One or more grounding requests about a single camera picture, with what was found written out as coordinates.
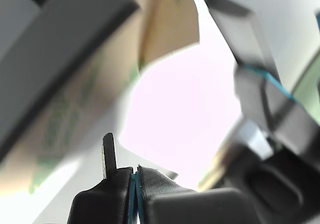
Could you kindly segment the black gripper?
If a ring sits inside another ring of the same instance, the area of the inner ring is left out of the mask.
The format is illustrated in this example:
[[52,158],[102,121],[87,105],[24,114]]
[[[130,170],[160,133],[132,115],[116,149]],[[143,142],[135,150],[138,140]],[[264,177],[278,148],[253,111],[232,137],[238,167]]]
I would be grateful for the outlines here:
[[287,148],[249,144],[247,188],[267,224],[302,224],[320,212],[320,174]]

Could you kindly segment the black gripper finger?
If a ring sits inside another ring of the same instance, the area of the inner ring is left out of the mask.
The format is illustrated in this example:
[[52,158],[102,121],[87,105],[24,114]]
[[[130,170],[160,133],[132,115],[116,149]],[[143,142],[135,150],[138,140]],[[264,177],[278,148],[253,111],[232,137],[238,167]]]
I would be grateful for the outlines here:
[[136,173],[139,218],[142,224],[256,224],[248,198],[233,188],[196,192],[152,168]]
[[72,202],[68,224],[126,224],[132,167],[115,170],[93,188],[78,193]]

